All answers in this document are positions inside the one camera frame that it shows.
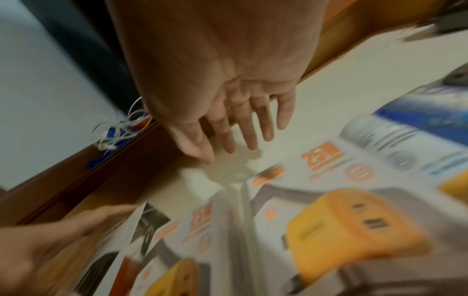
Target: brown wood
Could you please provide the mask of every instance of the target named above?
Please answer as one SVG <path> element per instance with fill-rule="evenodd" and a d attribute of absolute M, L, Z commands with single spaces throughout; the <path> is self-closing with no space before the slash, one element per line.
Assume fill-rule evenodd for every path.
<path fill-rule="evenodd" d="M 445 0 L 331 0 L 324 15 L 317 50 L 304 75 L 310 75 L 381 30 L 430 19 L 437 14 L 444 2 Z M 212 136 L 213 131 L 206 121 L 202 124 L 207 135 Z M 151 168 L 141 170 L 146 172 L 145 176 L 150 177 L 177 159 L 181 153 L 164 129 L 154 124 L 107 163 L 88 170 L 86 163 L 99 155 L 94 147 L 88 147 L 4 194 L 4 198 L 0 198 L 0 225 L 59 219 L 107 179 L 103 187 L 80 204 L 79 209 L 93 208 L 104 202 L 133 202 L 136 196 L 128 193 L 137 194 L 144 185 L 115 180 L 125 178 L 125 170 L 130 175 L 140 171 L 138 168 L 142 166 L 141 161 L 152 164 Z M 117 171 L 117 179 L 109 178 Z"/>

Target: white cable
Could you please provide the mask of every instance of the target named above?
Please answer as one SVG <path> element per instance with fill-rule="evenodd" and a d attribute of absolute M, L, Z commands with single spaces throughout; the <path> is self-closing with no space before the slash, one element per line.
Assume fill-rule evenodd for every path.
<path fill-rule="evenodd" d="M 108 122 L 103 122 L 98 124 L 92 134 L 91 138 L 93 141 L 93 144 L 100 150 L 100 151 L 109 151 L 109 150 L 115 150 L 117 149 L 117 144 L 126 139 L 134 138 L 136 137 L 142 130 L 144 130 L 148 125 L 150 124 L 151 120 L 148 120 L 146 125 L 136 131 L 132 130 L 133 127 L 137 126 L 140 124 L 142 121 L 147 120 L 151 118 L 151 116 L 146 112 L 144 109 L 138 109 L 135 111 L 133 110 L 133 107 L 136 105 L 138 101 L 141 100 L 141 97 L 136 99 L 135 102 L 133 102 L 132 106 L 130 106 L 130 109 L 128 110 L 127 113 L 127 120 L 120 121 L 117 123 L 108 123 Z M 135 114 L 141 113 L 141 115 L 136 118 L 132 119 Z M 108 133 L 110 129 L 114 129 L 114 136 L 109 138 Z"/>

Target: wooden edge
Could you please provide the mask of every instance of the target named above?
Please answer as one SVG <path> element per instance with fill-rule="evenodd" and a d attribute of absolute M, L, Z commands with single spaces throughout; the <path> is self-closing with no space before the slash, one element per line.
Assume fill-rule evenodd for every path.
<path fill-rule="evenodd" d="M 303 79 L 369 36 L 378 34 L 377 32 L 435 16 L 444 2 L 445 0 L 331 0 L 324 15 L 317 50 Z M 208 136 L 213 135 L 206 121 L 203 122 L 203 127 Z M 59 219 L 116 171 L 131 165 L 138 166 L 147 154 L 151 154 L 152 160 L 157 164 L 147 172 L 150 175 L 181 155 L 159 125 L 151 126 L 112 159 L 94 170 L 88 170 L 85 166 L 89 160 L 96 159 L 99 152 L 94 147 L 88 147 L 8 191 L 0 200 L 0 225 Z M 135 187 L 131 182 L 122 184 Z M 99 200 L 101 195 L 102 191 L 97 190 L 89 198 Z M 131 202 L 133 199 L 116 200 Z M 93 208 L 99 202 L 87 204 L 82 209 Z"/>

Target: hand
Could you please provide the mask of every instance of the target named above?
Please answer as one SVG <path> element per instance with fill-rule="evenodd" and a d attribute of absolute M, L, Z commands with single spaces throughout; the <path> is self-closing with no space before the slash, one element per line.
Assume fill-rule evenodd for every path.
<path fill-rule="evenodd" d="M 59 222 L 0 228 L 0 296 L 61 296 L 37 280 L 44 262 L 111 218 L 124 218 L 133 205 L 105 206 Z"/>
<path fill-rule="evenodd" d="M 245 142 L 263 138 L 294 111 L 295 86 L 316 48 L 326 0 L 106 0 L 144 104 L 186 154 L 206 163 L 206 116 L 228 153 L 235 143 L 224 101 Z"/>

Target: human palm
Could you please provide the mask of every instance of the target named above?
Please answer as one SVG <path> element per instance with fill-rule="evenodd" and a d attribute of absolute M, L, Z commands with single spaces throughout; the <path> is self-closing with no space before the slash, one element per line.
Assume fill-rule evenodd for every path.
<path fill-rule="evenodd" d="M 206 163 L 213 149 L 206 116 L 222 146 L 235 151 L 224 101 L 257 148 L 293 115 L 295 86 L 316 48 L 325 0 L 107 0 L 130 69 L 149 112 L 186 154 Z"/>

